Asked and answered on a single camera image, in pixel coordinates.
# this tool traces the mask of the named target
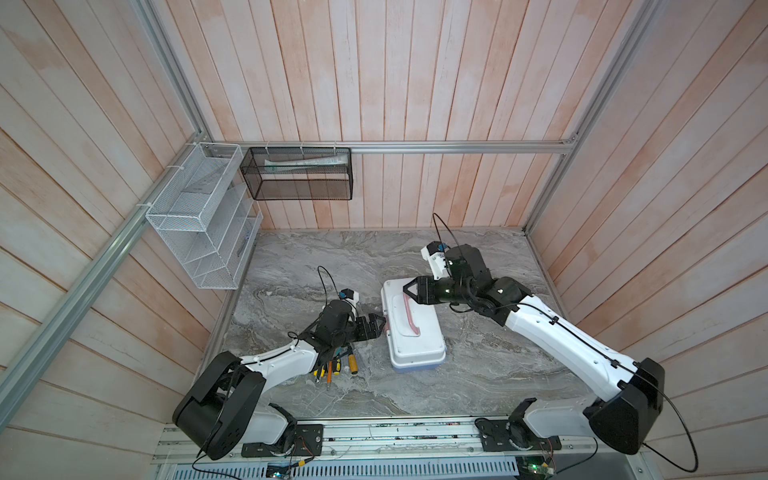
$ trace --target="wood panel wall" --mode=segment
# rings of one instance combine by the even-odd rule
[[[637,0],[155,0],[225,141],[569,137]],[[353,200],[268,201],[265,228],[524,225],[558,156],[355,156]]]
[[[0,2],[0,369],[193,133],[130,2]],[[3,478],[142,478],[221,307],[147,232],[0,435]]]
[[[671,2],[531,235],[572,322],[667,370],[701,468],[665,478],[768,475],[767,25]],[[672,409],[649,438],[692,466]]]

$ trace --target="wire basket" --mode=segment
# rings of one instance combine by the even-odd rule
[[[243,160],[240,145],[198,144],[147,212],[155,230],[203,232]]]
[[[352,151],[251,147],[240,171],[254,200],[352,200]]]

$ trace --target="black mounting plate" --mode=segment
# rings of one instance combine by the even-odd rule
[[[295,439],[293,451],[290,455],[284,455],[284,458],[290,456],[319,457],[323,450],[323,425],[319,423],[300,423],[296,425]],[[269,446],[263,443],[243,443],[241,455],[244,458],[276,458],[276,455],[269,450]]]
[[[509,420],[482,420],[484,422],[483,429],[485,432],[491,433],[491,435],[479,433],[483,452],[533,452],[536,450],[535,446],[531,450],[520,450],[510,443],[510,436],[507,430]],[[548,449],[548,441],[552,444],[552,450],[560,450],[563,448],[563,445],[560,443],[560,437],[555,435],[549,437],[549,439],[538,439],[538,444],[541,446],[541,450]]]

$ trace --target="gray marble surface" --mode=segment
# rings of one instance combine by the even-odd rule
[[[554,309],[521,233],[457,229],[455,235],[480,249],[494,276],[517,279]],[[385,280],[430,273],[419,251],[434,237],[434,230],[260,233],[224,348],[238,356],[274,349],[290,341],[288,331],[311,323],[324,304],[318,265],[340,290],[360,292],[362,312],[380,313]],[[265,392],[260,402],[278,403],[297,418],[504,415],[529,396],[572,398],[588,391],[528,339],[476,313],[436,309],[448,350],[437,369],[395,373],[380,337],[355,345],[359,375],[334,376],[330,388],[299,376]]]

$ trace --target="toolbox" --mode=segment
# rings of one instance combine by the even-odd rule
[[[411,280],[387,280],[382,288],[389,359],[396,372],[434,369],[445,361],[435,306],[419,305],[402,291]]]

